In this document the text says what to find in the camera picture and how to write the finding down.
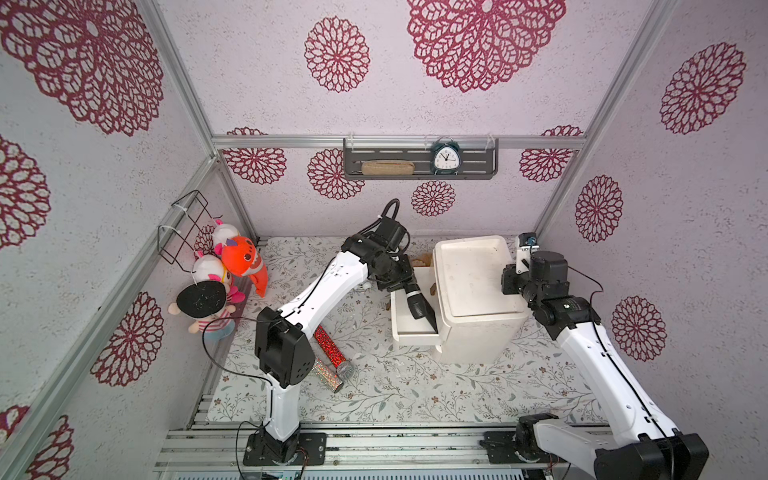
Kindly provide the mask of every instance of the wall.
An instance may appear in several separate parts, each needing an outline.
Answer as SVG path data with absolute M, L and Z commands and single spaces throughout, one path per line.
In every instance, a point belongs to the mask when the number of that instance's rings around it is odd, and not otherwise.
M 202 191 L 211 215 L 242 227 L 218 178 Z M 195 217 L 199 210 L 190 214 Z M 214 224 L 203 213 L 200 225 Z M 184 233 L 190 229 L 190 243 L 204 244 L 205 235 L 198 235 L 189 221 L 180 228 Z M 178 245 L 175 240 L 167 249 L 175 253 Z M 182 247 L 179 258 L 189 270 L 192 251 Z M 183 313 L 173 316 L 167 309 L 190 283 L 189 273 L 161 260 L 141 287 L 133 308 L 64 409 L 74 429 L 74 452 L 65 480 L 146 478 L 168 430 L 185 428 L 190 421 L 210 361 L 200 334 L 187 331 L 192 320 Z M 207 345 L 213 353 L 215 343 Z M 134 375 L 132 365 L 137 366 Z
M 159 3 L 217 134 L 479 135 L 580 134 L 650 4 Z M 518 233 L 568 161 L 503 151 L 493 181 L 363 186 L 339 151 L 225 154 L 266 235 L 343 235 L 392 197 L 416 233 Z
M 766 21 L 760 0 L 683 1 L 543 239 L 606 287 L 598 313 L 706 442 L 704 478 L 761 477 L 768 455 Z
M 133 4 L 89 5 L 0 2 L 0 444 L 204 159 Z M 163 308 L 167 271 L 145 287 Z M 183 426 L 206 365 L 186 326 L 159 327 L 137 381 L 81 387 L 32 478 L 96 478 L 107 459 L 146 474 L 147 439 Z

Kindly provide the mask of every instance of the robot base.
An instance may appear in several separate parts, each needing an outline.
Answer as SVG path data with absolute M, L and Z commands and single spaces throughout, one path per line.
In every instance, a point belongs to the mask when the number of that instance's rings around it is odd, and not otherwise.
M 307 465 L 322 465 L 326 461 L 326 438 L 325 433 L 301 433 L 297 432 L 286 443 L 293 443 L 293 453 L 288 459 L 281 454 L 275 453 L 270 447 L 270 434 L 261 429 L 260 432 L 252 433 L 248 437 L 248 443 L 245 447 L 243 456 L 243 465 L 247 467 L 261 467 L 269 465 L 302 465 L 304 463 L 304 454 L 300 449 L 306 450 L 309 455 Z

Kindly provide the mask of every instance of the drawer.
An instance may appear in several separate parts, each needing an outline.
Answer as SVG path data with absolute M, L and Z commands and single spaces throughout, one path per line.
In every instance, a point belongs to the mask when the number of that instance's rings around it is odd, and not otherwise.
M 417 266 L 413 276 L 419 284 L 422 294 L 435 310 L 437 324 L 442 323 L 442 314 L 437 296 L 429 294 L 429 289 L 435 283 L 435 271 L 430 266 Z M 406 345 L 439 345 L 440 335 L 435 332 L 426 318 L 415 319 L 411 315 L 406 301 L 405 290 L 397 290 L 389 294 L 392 302 L 392 337 L 400 346 Z

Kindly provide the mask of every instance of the alarm clock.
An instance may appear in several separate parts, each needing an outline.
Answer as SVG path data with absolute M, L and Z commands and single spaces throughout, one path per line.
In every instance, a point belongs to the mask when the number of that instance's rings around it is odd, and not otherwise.
M 435 174 L 457 174 L 462 166 L 462 157 L 458 154 L 458 144 L 454 141 L 438 141 L 432 147 L 432 160 L 429 162 L 429 170 Z

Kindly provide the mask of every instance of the orange plush fish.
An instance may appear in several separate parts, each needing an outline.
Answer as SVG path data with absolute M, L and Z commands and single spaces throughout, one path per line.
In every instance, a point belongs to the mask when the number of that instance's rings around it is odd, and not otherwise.
M 247 276 L 256 287 L 256 293 L 266 293 L 266 265 L 250 238 L 233 237 L 225 241 L 221 249 L 221 261 L 233 275 Z

